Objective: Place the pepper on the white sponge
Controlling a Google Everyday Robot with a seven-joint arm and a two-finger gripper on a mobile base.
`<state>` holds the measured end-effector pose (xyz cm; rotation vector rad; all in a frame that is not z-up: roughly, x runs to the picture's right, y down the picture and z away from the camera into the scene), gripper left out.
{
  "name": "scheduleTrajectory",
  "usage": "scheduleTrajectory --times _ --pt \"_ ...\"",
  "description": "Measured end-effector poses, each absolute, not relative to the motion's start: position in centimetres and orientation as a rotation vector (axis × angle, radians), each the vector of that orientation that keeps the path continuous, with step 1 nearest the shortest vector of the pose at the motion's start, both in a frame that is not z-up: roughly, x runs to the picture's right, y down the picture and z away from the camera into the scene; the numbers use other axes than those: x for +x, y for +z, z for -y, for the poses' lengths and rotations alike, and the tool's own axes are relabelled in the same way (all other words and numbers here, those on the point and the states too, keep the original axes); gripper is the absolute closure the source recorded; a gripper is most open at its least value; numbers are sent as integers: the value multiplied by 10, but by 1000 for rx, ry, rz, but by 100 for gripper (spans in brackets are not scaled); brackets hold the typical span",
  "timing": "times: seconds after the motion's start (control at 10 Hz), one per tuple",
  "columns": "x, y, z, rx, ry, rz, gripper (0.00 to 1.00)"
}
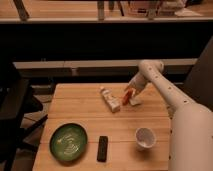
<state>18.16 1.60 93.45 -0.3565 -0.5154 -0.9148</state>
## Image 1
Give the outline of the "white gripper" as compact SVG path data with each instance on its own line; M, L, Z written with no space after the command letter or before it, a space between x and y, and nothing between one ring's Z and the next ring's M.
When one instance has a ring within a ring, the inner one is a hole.
M129 90L129 89L133 89L134 96L139 95L146 87L146 85L148 84L148 80L141 74L141 73L137 73L127 84L127 86L125 87L125 91Z

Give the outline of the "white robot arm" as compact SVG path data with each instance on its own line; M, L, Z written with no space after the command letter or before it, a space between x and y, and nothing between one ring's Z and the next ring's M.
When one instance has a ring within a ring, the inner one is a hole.
M166 79L163 69L160 60L141 60L127 88L138 95L151 82L169 107L168 171L213 171L213 112Z

